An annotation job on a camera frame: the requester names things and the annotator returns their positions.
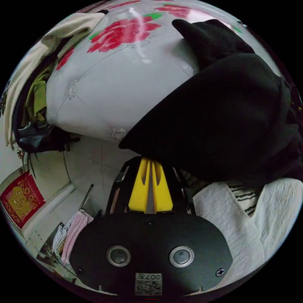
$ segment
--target red decoration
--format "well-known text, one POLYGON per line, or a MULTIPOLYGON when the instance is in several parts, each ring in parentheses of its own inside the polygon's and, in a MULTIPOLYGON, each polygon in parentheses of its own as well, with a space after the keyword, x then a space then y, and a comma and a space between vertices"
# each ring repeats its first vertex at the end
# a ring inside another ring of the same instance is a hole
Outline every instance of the red decoration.
POLYGON ((174 5, 174 4, 168 4, 168 5, 164 4, 163 7, 157 7, 155 9, 160 10, 162 12, 168 12, 170 15, 173 15, 176 18, 185 18, 185 19, 188 17, 190 11, 197 11, 207 14, 199 9, 193 9, 187 6, 174 5))
POLYGON ((124 6, 124 5, 137 3, 137 2, 141 2, 141 0, 128 1, 128 2, 121 3, 121 4, 108 6, 108 7, 105 7, 104 9, 115 9, 115 8, 117 8, 117 7, 121 7, 121 6, 124 6))
POLYGON ((11 219, 20 229, 45 204, 44 198, 29 171, 13 181, 4 190, 0 200, 11 219))
POLYGON ((109 25, 91 40, 92 46, 88 49, 88 53, 96 50, 99 52, 107 52, 119 47, 123 43, 134 43, 143 41, 155 29, 161 27, 160 24, 150 23, 153 20, 151 16, 141 18, 133 18, 131 20, 122 19, 109 25))
POLYGON ((69 57, 72 55, 72 53, 74 52, 75 47, 72 47, 59 61, 58 66, 56 68, 56 70, 59 70, 69 59, 69 57))

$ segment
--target red poster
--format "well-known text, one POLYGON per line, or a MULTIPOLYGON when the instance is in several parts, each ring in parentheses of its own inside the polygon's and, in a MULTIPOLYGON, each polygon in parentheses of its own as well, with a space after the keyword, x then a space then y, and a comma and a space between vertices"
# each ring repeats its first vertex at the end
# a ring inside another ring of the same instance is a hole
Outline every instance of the red poster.
POLYGON ((29 171, 11 183, 0 197, 4 208, 21 229, 45 201, 29 171))

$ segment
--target black background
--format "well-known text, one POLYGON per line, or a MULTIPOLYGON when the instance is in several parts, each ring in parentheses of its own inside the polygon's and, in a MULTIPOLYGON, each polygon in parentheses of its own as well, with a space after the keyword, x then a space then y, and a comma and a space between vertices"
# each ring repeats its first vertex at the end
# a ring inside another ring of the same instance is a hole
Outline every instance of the black background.
MULTIPOLYGON (((300 68, 302 49, 299 2, 286 1, 214 1, 213 4, 248 25, 262 37, 279 56, 291 77, 302 92, 300 68)), ((3 1, 1 6, 1 86, 6 81, 29 48, 46 31, 69 14, 93 3, 87 1, 3 1)), ((293 301, 300 297, 300 281, 303 276, 302 252, 302 212, 289 237, 272 260, 253 278, 217 302, 280 300, 293 301)), ((3 214, 1 222, 1 295, 3 300, 21 302, 85 302, 45 276, 23 252, 12 236, 3 214)))

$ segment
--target yellow plastic part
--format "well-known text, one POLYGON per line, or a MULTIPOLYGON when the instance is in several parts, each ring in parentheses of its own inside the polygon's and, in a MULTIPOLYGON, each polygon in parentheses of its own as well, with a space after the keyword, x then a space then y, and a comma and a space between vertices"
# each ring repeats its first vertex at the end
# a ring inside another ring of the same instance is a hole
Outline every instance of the yellow plastic part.
POLYGON ((150 169, 150 160, 142 158, 134 183, 132 195, 128 203, 128 207, 131 211, 143 211, 146 213, 150 169))
POLYGON ((171 211, 173 201, 160 163, 152 161, 152 188, 154 195, 155 211, 171 211))

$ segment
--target green cloth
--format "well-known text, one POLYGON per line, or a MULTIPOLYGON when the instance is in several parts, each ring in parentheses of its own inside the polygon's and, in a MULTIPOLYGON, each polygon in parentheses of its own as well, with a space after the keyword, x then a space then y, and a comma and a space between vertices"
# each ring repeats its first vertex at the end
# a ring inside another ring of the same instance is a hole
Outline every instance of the green cloth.
POLYGON ((25 127, 28 122, 31 122, 32 124, 37 122, 46 124, 46 82, 50 77, 54 66, 55 63, 51 63, 46 69, 39 73, 32 83, 24 103, 22 127, 25 127))

